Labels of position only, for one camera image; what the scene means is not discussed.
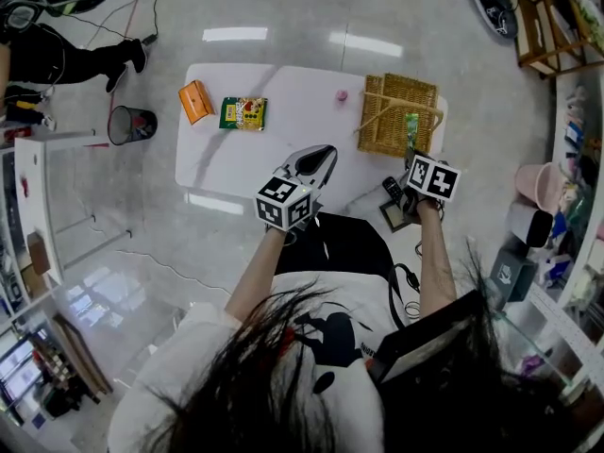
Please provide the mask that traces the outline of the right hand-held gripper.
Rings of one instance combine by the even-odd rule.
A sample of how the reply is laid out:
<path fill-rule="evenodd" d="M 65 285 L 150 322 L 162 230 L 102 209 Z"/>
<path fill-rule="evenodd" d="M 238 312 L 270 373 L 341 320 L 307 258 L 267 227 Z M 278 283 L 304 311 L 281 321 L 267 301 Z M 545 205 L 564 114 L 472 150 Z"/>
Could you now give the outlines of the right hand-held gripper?
<path fill-rule="evenodd" d="M 443 214 L 445 204 L 453 200 L 460 180 L 461 171 L 447 162 L 415 154 L 413 148 L 407 148 L 398 206 L 404 214 L 415 214 L 417 205 L 428 201 Z"/>

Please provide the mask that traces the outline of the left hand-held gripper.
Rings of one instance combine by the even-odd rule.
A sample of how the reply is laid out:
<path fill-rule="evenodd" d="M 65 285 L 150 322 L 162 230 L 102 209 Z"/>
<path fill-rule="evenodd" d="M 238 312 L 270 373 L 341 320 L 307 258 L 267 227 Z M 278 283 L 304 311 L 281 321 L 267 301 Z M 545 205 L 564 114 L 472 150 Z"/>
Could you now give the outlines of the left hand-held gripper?
<path fill-rule="evenodd" d="M 281 231 L 304 229 L 323 207 L 321 189 L 338 160 L 337 148 L 313 145 L 291 154 L 255 194 L 256 216 Z"/>

